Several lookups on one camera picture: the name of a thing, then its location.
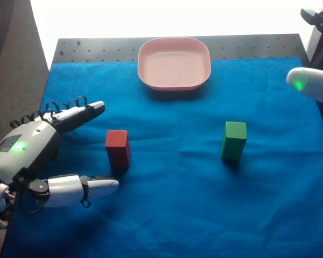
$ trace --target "white background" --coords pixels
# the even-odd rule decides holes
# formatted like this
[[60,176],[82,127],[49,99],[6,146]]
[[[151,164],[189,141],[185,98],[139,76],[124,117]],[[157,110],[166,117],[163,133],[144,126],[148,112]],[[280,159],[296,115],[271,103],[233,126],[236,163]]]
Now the white background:
[[300,9],[316,9],[320,0],[31,0],[31,4],[50,68],[59,38],[299,33],[311,57],[313,26],[302,19]]

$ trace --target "gray floor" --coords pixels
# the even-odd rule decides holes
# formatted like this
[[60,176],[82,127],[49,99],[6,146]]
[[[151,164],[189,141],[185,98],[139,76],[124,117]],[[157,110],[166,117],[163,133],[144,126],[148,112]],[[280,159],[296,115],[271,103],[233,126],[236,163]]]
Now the gray floor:
[[[48,77],[30,1],[14,2],[0,55],[0,140],[11,130],[11,120],[39,109]],[[4,236],[0,230],[0,251]]]

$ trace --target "black label on robot hand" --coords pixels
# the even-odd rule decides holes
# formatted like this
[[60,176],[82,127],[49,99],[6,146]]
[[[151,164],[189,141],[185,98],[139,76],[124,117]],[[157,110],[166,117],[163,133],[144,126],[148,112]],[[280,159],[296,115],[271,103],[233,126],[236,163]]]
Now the black label on robot hand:
[[8,152],[21,136],[22,134],[17,134],[3,139],[0,142],[0,152]]

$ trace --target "perforated metal plate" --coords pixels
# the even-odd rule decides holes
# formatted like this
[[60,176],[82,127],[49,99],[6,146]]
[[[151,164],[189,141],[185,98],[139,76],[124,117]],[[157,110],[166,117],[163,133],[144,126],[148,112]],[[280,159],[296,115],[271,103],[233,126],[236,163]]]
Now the perforated metal plate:
[[[192,38],[206,44],[212,60],[299,56],[303,65],[308,65],[298,34]],[[138,59],[142,44],[151,39],[153,38],[59,39],[53,62],[134,62]]]

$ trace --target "pink tray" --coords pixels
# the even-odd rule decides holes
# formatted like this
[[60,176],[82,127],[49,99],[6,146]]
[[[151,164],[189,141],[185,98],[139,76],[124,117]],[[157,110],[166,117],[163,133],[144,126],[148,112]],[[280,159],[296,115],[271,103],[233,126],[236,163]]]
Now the pink tray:
[[210,75],[208,48],[192,38],[152,39],[139,50],[138,74],[155,90],[196,89]]

